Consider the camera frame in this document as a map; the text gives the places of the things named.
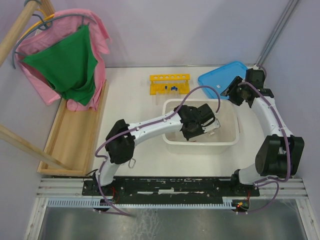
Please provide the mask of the blue plastic bin lid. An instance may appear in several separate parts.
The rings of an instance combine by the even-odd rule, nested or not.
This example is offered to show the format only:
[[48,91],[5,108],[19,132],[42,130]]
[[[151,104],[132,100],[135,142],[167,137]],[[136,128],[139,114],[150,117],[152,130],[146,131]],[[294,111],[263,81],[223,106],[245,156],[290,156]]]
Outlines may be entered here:
[[240,76],[241,78],[244,78],[247,69],[248,68],[242,62],[233,61],[200,75],[198,77],[198,84],[200,86],[213,87],[219,94],[221,94],[235,77]]

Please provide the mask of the white plastic storage bin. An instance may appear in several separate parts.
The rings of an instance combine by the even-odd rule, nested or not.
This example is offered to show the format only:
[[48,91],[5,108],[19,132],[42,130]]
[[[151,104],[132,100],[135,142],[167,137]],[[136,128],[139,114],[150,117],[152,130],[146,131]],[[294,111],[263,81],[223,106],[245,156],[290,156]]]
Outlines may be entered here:
[[214,136],[208,133],[191,138],[187,141],[182,132],[170,132],[162,136],[169,152],[174,154],[193,154],[193,155],[219,155],[229,147],[235,145],[240,136],[238,118],[232,103],[222,99],[188,99],[184,103],[191,107],[200,107],[208,104],[218,118],[220,128],[216,129]]

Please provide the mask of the yellow test tube rack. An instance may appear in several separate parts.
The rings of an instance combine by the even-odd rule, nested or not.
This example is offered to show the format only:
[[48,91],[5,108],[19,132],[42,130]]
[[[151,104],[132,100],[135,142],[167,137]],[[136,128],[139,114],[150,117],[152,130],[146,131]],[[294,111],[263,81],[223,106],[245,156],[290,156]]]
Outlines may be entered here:
[[[150,95],[168,95],[171,93],[186,95],[190,92],[190,74],[177,73],[177,74],[154,74],[149,76]],[[171,90],[171,87],[177,87],[178,90]]]

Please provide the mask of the metal crucible tongs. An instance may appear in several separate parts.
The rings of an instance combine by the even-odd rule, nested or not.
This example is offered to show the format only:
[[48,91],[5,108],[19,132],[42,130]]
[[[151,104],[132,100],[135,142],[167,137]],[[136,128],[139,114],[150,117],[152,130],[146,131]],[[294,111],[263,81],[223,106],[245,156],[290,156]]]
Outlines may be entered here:
[[128,167],[130,169],[133,169],[135,167],[135,165],[136,165],[136,162],[137,161],[134,158],[130,159],[129,162],[128,162]]

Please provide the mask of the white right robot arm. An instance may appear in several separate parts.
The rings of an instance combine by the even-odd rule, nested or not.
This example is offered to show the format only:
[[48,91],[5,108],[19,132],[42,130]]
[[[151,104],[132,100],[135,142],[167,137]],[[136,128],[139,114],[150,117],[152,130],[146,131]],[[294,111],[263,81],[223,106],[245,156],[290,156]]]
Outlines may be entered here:
[[254,164],[235,171],[237,178],[229,183],[236,196],[246,192],[248,185],[261,185],[267,180],[288,181],[297,173],[305,147],[303,138],[294,136],[281,118],[273,92],[264,87],[265,80],[263,70],[249,68],[244,78],[236,76],[221,93],[236,106],[247,103],[265,137]]

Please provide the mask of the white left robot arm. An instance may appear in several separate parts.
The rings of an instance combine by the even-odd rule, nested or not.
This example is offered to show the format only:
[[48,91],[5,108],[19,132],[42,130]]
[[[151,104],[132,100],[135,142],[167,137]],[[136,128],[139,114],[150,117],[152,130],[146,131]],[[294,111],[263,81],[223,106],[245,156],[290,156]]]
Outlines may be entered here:
[[126,123],[124,119],[120,119],[95,152],[97,158],[104,160],[95,174],[93,189],[99,195],[106,195],[119,166],[133,158],[137,145],[151,138],[181,132],[189,141],[220,126],[218,118],[207,103],[200,107],[180,104],[162,116],[137,123]]

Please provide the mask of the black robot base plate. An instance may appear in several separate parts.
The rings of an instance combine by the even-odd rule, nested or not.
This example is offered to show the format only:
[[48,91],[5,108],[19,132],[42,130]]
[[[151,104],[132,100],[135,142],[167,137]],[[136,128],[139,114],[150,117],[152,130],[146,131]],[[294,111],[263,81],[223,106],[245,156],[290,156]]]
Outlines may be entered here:
[[230,177],[115,176],[103,186],[117,204],[221,204],[223,197],[258,197],[252,185]]

